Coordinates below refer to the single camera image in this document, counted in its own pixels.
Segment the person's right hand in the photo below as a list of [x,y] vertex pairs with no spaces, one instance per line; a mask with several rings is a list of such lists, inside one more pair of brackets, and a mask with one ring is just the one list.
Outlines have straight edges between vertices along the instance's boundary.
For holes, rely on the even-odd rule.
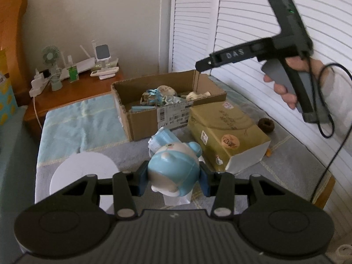
[[324,112],[325,105],[319,97],[319,83],[312,73],[294,70],[285,59],[267,60],[261,69],[275,83],[283,85],[287,93],[297,97],[300,113]]

